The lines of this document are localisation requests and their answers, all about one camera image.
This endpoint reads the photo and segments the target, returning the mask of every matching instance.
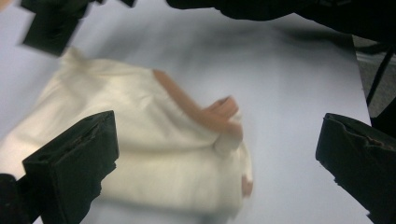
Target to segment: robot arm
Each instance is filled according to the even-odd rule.
[[[121,1],[134,5],[134,0]],[[103,0],[22,0],[21,6],[35,13],[23,44],[62,55],[91,2],[103,4]]]

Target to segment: white cloth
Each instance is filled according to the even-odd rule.
[[[152,70],[87,60],[76,49],[66,52],[32,112],[2,141],[0,172],[22,177],[24,158],[107,110],[115,112],[120,158],[102,182],[102,197],[199,213],[242,206],[241,177],[252,180],[244,143],[190,119]]]

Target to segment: white surface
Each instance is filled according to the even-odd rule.
[[[57,69],[56,59],[19,45],[30,21],[18,7],[0,14],[1,138]],[[164,1],[138,1],[135,9],[108,1],[92,8],[73,45],[88,57],[162,69],[202,105],[235,97],[256,182],[252,199],[230,223],[371,223],[315,160],[325,113],[369,123],[350,36],[297,16],[233,21],[210,9],[175,10]],[[99,200],[83,221],[209,222]]]

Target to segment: white table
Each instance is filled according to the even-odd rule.
[[[1,138],[28,113],[58,68],[57,59],[19,45],[31,16],[16,6],[0,14]],[[91,58],[162,69],[202,105],[235,97],[244,114],[255,185],[229,223],[371,223],[367,211],[315,160],[325,113],[370,122],[349,35],[295,15],[233,21],[211,9],[180,11],[154,0],[129,9],[112,0],[92,7],[72,44]],[[100,198],[83,221],[226,222]]]

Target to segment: fabric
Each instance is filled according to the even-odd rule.
[[[242,177],[252,182],[245,144],[196,122],[171,95],[150,69],[87,60],[69,49],[33,110],[1,142],[0,171],[22,177],[24,158],[80,119],[114,110],[120,158],[102,182],[103,198],[206,214],[238,211]],[[240,113],[230,122],[239,124]]]

